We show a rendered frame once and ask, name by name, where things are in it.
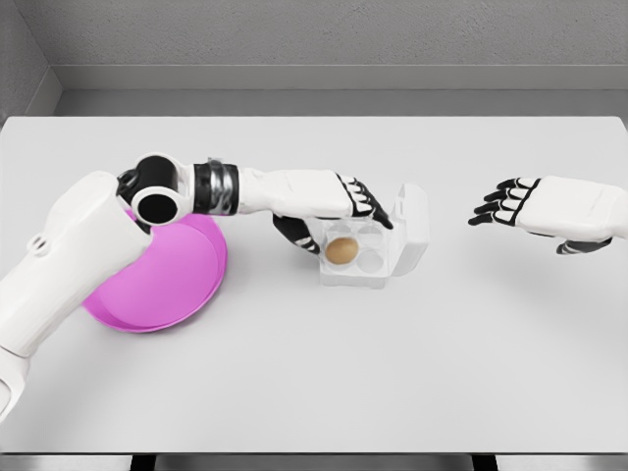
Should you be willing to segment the clear egg box lid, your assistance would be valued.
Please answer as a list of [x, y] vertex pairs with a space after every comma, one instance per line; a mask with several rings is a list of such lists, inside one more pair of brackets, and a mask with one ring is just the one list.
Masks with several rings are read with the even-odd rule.
[[430, 242], [427, 193], [417, 184], [404, 183], [395, 199], [391, 220], [391, 274], [401, 277], [416, 268]]

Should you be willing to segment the pink round plate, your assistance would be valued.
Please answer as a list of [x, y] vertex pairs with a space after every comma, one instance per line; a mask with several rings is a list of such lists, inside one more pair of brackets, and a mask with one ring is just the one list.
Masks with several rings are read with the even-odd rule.
[[100, 323], [132, 333], [166, 329], [201, 309], [220, 286], [228, 250], [211, 217], [188, 215], [152, 233], [140, 258], [83, 302]]

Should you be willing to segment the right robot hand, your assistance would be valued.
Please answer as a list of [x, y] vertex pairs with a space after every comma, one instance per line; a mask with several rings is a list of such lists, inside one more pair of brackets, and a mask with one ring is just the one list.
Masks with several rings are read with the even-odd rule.
[[616, 237], [611, 219], [621, 195], [617, 186], [583, 180], [509, 179], [484, 197], [468, 224], [500, 224], [537, 236], [561, 237], [559, 255], [591, 253]]

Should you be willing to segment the brown egg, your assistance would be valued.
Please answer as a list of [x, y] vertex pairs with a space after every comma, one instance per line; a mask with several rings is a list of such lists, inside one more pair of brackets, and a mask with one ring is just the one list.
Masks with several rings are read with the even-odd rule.
[[356, 238], [343, 236], [329, 241], [325, 256], [327, 260], [336, 265], [345, 265], [352, 262], [359, 253], [359, 243]]

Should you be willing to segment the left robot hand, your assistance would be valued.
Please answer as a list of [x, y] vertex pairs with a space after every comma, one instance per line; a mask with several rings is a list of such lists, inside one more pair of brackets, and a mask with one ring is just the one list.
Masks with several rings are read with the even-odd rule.
[[368, 187], [355, 177], [333, 171], [287, 171], [288, 191], [272, 203], [273, 225], [289, 242], [318, 255], [320, 245], [306, 219], [371, 218], [393, 229], [388, 213]]

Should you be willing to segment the clear plastic egg box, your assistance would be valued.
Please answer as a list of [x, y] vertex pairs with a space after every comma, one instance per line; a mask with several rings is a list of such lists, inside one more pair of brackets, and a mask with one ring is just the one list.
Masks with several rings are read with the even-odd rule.
[[321, 221], [320, 281], [326, 287], [383, 288], [394, 231], [371, 219]]

